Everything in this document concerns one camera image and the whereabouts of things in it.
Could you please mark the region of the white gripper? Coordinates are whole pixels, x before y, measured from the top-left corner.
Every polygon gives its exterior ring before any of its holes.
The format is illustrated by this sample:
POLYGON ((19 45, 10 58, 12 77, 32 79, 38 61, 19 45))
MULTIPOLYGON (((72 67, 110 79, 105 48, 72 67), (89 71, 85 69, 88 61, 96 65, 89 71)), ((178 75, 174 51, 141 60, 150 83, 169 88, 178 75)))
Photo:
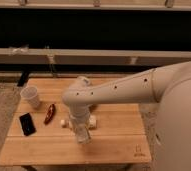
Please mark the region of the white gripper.
POLYGON ((72 123, 72 130, 75 133, 76 139, 78 138, 78 136, 84 132, 89 132, 88 130, 88 121, 89 121, 89 117, 88 116, 80 116, 80 117, 76 117, 73 115, 69 116, 69 120, 72 123))

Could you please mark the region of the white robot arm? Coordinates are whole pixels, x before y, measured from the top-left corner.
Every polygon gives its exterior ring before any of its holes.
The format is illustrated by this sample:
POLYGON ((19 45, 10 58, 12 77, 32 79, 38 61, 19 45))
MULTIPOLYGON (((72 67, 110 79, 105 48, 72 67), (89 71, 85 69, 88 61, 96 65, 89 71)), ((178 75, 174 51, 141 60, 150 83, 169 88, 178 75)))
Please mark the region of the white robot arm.
POLYGON ((157 102, 154 171, 191 171, 191 61, 153 68, 92 86, 79 77, 62 95, 79 142, 94 104, 157 102))

